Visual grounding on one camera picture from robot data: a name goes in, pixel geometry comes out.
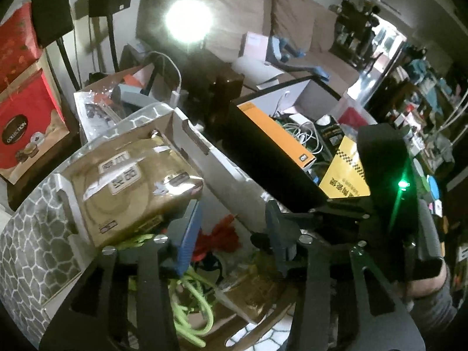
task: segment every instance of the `orange box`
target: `orange box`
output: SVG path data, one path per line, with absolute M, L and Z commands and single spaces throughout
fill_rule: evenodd
M 254 103 L 248 101 L 238 105 L 238 108 L 302 169 L 315 158 L 299 141 Z

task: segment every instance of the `brown sofa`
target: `brown sofa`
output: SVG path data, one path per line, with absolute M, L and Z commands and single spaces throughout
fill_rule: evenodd
M 139 25 L 139 35 L 151 45 L 161 46 L 164 32 L 163 12 L 172 0 L 153 0 L 153 9 Z M 214 26 L 208 35 L 206 49 L 224 63 L 235 60 L 240 51 L 242 35 L 247 31 L 289 38 L 306 53 L 304 58 L 292 58 L 290 65 L 320 66 L 330 74 L 328 85 L 343 96 L 359 78 L 359 73 L 329 52 L 335 39 L 337 15 L 313 0 L 203 0 L 214 15 Z M 283 80 L 300 78 L 306 71 L 292 72 Z

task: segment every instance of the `red gift bag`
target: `red gift bag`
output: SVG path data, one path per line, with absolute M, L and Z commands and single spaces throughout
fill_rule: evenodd
M 38 71 L 0 103 L 0 174 L 12 184 L 69 132 Z
M 32 25 L 31 3 L 24 3 L 0 26 L 0 92 L 41 54 Z

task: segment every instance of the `pink box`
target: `pink box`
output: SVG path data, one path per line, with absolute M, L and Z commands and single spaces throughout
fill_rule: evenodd
M 268 49 L 268 37 L 254 32 L 247 32 L 244 35 L 241 56 L 265 61 Z

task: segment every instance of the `gray sleeve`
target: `gray sleeve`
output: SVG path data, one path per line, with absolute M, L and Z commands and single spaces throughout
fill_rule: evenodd
M 410 314 L 427 346 L 445 331 L 457 314 L 450 295 L 450 280 L 450 271 L 447 268 L 447 278 L 438 292 L 414 300 Z

